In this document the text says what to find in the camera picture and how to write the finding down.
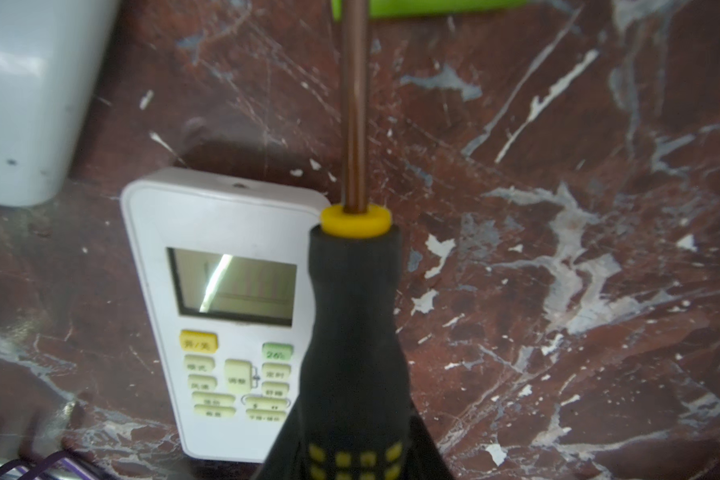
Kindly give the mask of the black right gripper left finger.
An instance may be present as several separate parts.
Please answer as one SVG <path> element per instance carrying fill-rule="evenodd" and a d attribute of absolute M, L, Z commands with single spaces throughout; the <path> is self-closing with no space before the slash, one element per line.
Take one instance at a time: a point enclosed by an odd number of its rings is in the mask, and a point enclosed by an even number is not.
<path fill-rule="evenodd" d="M 280 433 L 253 480 L 300 480 L 303 478 L 300 401 L 286 418 Z"/>

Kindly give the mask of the green AA battery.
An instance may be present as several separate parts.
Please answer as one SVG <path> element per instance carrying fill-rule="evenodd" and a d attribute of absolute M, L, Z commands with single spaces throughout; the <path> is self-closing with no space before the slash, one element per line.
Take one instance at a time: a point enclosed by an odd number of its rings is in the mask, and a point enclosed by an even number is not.
<path fill-rule="evenodd" d="M 414 18 L 485 12 L 525 5 L 525 0 L 370 0 L 372 19 Z"/>

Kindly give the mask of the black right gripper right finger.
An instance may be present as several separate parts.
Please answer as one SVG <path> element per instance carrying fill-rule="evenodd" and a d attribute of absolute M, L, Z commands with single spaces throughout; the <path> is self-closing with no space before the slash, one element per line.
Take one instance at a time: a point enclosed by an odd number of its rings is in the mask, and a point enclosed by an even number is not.
<path fill-rule="evenodd" d="M 407 478 L 411 480 L 454 480 L 423 418 L 414 405 L 410 415 L 410 446 L 407 454 Z"/>

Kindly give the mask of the white air conditioner remote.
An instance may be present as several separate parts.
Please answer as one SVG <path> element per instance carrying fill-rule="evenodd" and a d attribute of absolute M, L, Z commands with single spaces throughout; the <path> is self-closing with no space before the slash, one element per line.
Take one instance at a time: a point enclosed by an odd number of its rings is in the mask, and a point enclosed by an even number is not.
<path fill-rule="evenodd" d="M 262 462 L 299 394 L 309 234 L 327 198 L 165 168 L 120 201 L 183 451 Z"/>

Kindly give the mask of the white remote with red buttons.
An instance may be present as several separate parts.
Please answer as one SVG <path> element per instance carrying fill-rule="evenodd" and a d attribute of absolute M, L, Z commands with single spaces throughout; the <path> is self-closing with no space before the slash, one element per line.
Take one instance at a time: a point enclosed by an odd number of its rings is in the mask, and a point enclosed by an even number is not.
<path fill-rule="evenodd" d="M 55 197 L 69 173 L 117 1 L 0 1 L 0 205 Z"/>

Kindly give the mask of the black yellow screwdriver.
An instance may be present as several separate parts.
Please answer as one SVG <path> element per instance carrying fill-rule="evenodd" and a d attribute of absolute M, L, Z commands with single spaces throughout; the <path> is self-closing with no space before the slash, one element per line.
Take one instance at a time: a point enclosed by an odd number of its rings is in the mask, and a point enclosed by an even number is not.
<path fill-rule="evenodd" d="M 308 479 L 397 479 L 409 447 L 410 386 L 394 325 L 401 239 L 369 200 L 369 15 L 341 5 L 343 186 L 310 235 L 316 318 L 297 409 Z"/>

